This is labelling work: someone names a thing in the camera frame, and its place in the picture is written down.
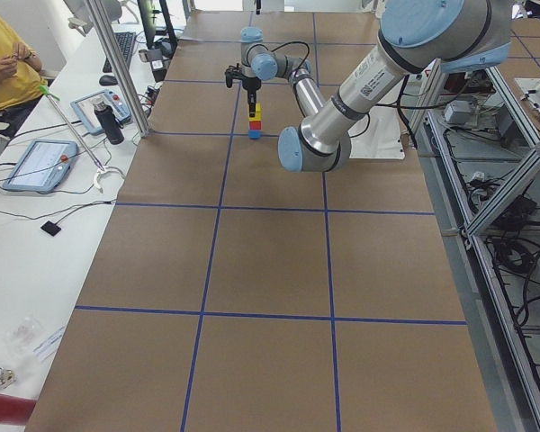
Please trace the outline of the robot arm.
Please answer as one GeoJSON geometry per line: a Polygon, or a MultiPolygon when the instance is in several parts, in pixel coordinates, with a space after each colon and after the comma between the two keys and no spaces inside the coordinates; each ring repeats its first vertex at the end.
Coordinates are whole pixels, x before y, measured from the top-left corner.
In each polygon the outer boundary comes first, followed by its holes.
{"type": "Polygon", "coordinates": [[[256,27],[240,34],[241,58],[227,82],[275,77],[289,81],[304,116],[278,140],[282,166],[292,172],[328,172],[349,159],[349,130],[406,75],[439,59],[446,73],[496,66],[509,55],[510,1],[389,1],[376,46],[337,92],[324,99],[302,58],[279,55],[263,44],[256,27]]]}

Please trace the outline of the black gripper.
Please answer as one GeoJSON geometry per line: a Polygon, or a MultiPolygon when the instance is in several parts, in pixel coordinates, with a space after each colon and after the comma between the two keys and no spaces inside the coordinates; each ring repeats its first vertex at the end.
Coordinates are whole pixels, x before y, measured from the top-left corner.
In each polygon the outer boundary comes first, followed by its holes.
{"type": "Polygon", "coordinates": [[[245,77],[242,80],[242,88],[247,91],[248,117],[254,118],[257,109],[257,91],[260,89],[260,79],[257,77],[245,77]]]}

